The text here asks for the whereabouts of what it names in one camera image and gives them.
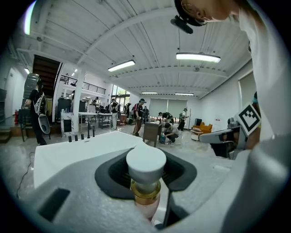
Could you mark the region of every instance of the round table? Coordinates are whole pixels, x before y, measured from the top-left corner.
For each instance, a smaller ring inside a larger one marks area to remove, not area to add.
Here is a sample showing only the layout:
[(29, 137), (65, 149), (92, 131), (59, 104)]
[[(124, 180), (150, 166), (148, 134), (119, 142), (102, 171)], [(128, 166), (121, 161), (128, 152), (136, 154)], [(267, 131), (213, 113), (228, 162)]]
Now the round table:
[(191, 132), (192, 132), (191, 139), (199, 141), (199, 135), (201, 135), (203, 131), (200, 128), (193, 128), (191, 129)]

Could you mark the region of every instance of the black and white square marker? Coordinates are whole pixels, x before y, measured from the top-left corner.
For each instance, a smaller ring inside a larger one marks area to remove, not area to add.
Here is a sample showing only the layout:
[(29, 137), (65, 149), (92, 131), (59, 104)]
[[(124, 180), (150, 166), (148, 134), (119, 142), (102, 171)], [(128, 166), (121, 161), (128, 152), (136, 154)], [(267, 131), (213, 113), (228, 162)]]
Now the black and white square marker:
[(247, 104), (241, 112), (237, 113), (236, 117), (247, 135), (250, 135), (261, 122), (261, 118), (251, 103)]

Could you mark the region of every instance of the white tabletop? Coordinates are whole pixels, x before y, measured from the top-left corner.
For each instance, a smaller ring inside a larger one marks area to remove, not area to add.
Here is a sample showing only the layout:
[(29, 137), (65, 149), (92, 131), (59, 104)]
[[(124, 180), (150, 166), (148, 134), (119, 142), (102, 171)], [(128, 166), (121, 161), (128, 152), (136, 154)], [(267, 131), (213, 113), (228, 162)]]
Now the white tabletop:
[(97, 115), (97, 113), (95, 112), (85, 112), (85, 111), (80, 111), (79, 112), (79, 115)]
[(101, 115), (101, 116), (112, 116), (111, 113), (99, 113), (99, 115)]
[(38, 146), (35, 150), (34, 185), (35, 188), (55, 175), (64, 167), (88, 158), (110, 152), (129, 149), (142, 142), (142, 138), (121, 132), (109, 132), (90, 139), (61, 142)]

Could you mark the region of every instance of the white bottle cap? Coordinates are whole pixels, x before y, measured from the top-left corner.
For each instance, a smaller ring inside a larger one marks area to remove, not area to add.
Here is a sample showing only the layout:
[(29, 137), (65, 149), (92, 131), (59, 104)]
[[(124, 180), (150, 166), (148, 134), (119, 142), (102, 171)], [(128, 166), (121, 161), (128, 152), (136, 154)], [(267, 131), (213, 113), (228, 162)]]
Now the white bottle cap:
[(152, 184), (162, 177), (166, 156), (163, 151), (141, 142), (128, 152), (126, 162), (129, 175), (134, 181)]

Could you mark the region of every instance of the fluorescent light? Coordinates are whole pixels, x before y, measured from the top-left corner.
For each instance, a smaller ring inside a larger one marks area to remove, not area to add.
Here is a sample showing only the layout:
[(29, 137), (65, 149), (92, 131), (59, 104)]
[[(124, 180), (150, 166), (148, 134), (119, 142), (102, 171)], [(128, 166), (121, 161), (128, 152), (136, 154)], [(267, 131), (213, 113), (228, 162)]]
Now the fluorescent light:
[(207, 55), (202, 53), (176, 53), (177, 60), (200, 60), (200, 61), (211, 61), (218, 63), (221, 58), (218, 56)]
[(32, 11), (35, 6), (36, 1), (34, 1), (26, 10), (25, 19), (24, 19), (24, 33), (30, 35), (30, 23), (31, 23), (31, 16)]
[(142, 94), (158, 94), (157, 92), (142, 92)]
[(178, 95), (178, 96), (193, 96), (194, 94), (191, 94), (191, 93), (175, 93), (175, 95)]
[(121, 64), (118, 64), (116, 66), (110, 67), (110, 68), (108, 68), (108, 71), (113, 72), (113, 71), (116, 71), (116, 70), (119, 70), (119, 69), (122, 69), (122, 68), (125, 68), (128, 66), (133, 66), (133, 65), (135, 65), (135, 61), (130, 60), (130, 61), (126, 61), (126, 62), (123, 62)]

